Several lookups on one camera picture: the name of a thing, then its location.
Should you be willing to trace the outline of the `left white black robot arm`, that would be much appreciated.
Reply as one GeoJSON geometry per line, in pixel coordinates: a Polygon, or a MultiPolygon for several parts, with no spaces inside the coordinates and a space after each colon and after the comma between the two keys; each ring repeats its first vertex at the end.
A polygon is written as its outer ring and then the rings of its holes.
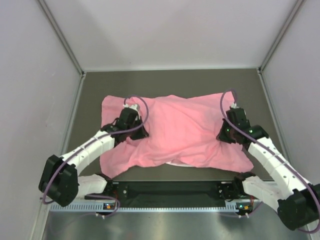
{"type": "Polygon", "coordinates": [[[61,207],[71,204],[76,198],[100,195],[109,198],[114,187],[103,174],[81,176],[81,172],[102,154],[116,148],[127,138],[140,140],[148,137],[137,104],[125,104],[112,123],[106,124],[74,150],[61,156],[50,156],[44,166],[38,189],[43,194],[43,204],[57,203],[61,207]]]}

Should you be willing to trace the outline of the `left aluminium frame post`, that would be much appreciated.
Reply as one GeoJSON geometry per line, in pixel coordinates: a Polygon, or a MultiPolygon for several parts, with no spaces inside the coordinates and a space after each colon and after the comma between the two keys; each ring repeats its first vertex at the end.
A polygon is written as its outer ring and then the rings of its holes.
{"type": "Polygon", "coordinates": [[[39,5],[41,11],[44,13],[46,19],[49,21],[50,26],[52,27],[55,35],[59,39],[60,43],[62,44],[63,49],[65,50],[66,54],[70,58],[73,66],[77,70],[77,72],[83,76],[85,74],[84,70],[82,69],[81,65],[79,64],[74,52],[72,51],[65,35],[63,34],[58,22],[56,21],[52,11],[50,10],[48,4],[45,0],[36,0],[36,3],[39,5]]]}

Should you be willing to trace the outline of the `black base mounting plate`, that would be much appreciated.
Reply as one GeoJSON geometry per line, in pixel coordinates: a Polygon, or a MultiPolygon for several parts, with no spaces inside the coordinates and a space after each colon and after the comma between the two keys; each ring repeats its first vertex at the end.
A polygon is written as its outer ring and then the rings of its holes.
{"type": "Polygon", "coordinates": [[[249,201],[227,181],[111,181],[102,193],[85,196],[101,200],[101,196],[120,201],[120,207],[221,207],[224,202],[249,201]]]}

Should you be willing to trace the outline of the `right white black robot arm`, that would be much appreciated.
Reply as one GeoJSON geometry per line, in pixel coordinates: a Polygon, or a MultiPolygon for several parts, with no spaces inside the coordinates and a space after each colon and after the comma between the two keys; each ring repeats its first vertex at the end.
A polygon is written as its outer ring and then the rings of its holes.
{"type": "Polygon", "coordinates": [[[222,112],[217,140],[239,144],[267,171],[276,186],[251,172],[236,177],[233,192],[239,198],[253,196],[272,208],[290,230],[298,230],[320,219],[320,186],[299,174],[275,147],[267,132],[250,124],[243,108],[232,104],[222,112]]]}

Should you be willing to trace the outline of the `pink pillowcase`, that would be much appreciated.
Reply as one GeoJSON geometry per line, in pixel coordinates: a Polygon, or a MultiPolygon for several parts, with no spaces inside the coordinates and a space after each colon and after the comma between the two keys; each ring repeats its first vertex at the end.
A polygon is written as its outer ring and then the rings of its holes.
{"type": "Polygon", "coordinates": [[[134,166],[157,167],[167,162],[233,172],[251,171],[253,163],[240,145],[216,139],[223,124],[222,110],[228,109],[233,102],[231,93],[191,98],[106,96],[101,105],[102,125],[117,118],[124,104],[138,104],[149,137],[127,138],[101,155],[102,173],[114,178],[134,166]]]}

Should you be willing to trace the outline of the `aluminium frame post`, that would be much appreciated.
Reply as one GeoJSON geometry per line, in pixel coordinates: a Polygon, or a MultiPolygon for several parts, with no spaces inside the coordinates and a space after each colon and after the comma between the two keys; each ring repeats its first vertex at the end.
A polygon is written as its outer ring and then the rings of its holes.
{"type": "Polygon", "coordinates": [[[60,43],[62,44],[63,49],[65,50],[66,54],[70,58],[73,66],[77,70],[77,72],[83,76],[85,74],[84,70],[82,69],[81,65],[79,64],[74,52],[72,51],[65,35],[63,34],[58,22],[56,21],[52,11],[50,10],[48,4],[45,0],[36,0],[36,3],[39,5],[41,11],[44,13],[46,19],[49,21],[50,26],[52,27],[55,35],[59,39],[60,43]]]}
{"type": "Polygon", "coordinates": [[[299,12],[303,8],[304,4],[306,3],[306,0],[296,0],[294,2],[294,5],[292,9],[289,11],[288,16],[285,18],[284,23],[281,25],[281,28],[279,29],[276,37],[274,38],[270,48],[268,49],[265,57],[263,58],[263,61],[261,65],[257,68],[257,71],[259,74],[262,74],[264,69],[267,67],[268,63],[272,59],[274,53],[278,49],[279,45],[281,44],[283,38],[287,34],[288,30],[290,29],[291,25],[295,21],[295,18],[298,16],[299,12]]]}

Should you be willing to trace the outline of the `cream white pillow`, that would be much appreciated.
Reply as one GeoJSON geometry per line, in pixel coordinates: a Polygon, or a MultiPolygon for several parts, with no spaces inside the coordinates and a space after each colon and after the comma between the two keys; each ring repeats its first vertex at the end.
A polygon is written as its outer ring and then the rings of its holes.
{"type": "Polygon", "coordinates": [[[180,163],[180,162],[176,163],[176,162],[170,161],[170,162],[167,162],[166,164],[171,165],[171,166],[175,166],[175,167],[192,168],[191,165],[185,164],[185,163],[180,163]]]}

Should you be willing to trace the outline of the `aluminium front rail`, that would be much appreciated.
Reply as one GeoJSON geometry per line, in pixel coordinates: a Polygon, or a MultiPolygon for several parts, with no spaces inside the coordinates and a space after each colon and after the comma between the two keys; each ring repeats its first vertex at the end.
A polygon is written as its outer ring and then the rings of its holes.
{"type": "MultiPolygon", "coordinates": [[[[255,179],[256,182],[259,184],[261,188],[266,188],[266,189],[275,189],[278,192],[281,192],[280,186],[275,182],[275,181],[263,181],[261,179],[255,179]]],[[[46,201],[46,198],[49,197],[49,193],[45,193],[45,190],[47,188],[48,182],[43,182],[41,185],[39,185],[39,190],[41,191],[41,197],[40,200],[46,201]]]]}

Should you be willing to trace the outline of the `right aluminium frame post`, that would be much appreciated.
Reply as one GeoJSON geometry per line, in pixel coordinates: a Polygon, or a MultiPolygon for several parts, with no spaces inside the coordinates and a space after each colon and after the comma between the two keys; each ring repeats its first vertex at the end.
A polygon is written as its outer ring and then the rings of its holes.
{"type": "Polygon", "coordinates": [[[279,45],[281,44],[283,38],[287,34],[288,30],[290,29],[291,25],[295,21],[295,18],[298,16],[299,12],[303,8],[304,4],[306,3],[306,0],[296,0],[294,2],[294,5],[292,9],[289,11],[288,16],[285,18],[284,23],[281,25],[281,28],[279,29],[276,37],[274,38],[270,48],[268,49],[265,57],[263,58],[263,61],[261,65],[257,68],[257,71],[259,74],[262,74],[264,69],[267,67],[268,63],[272,59],[274,53],[278,49],[279,45]]]}

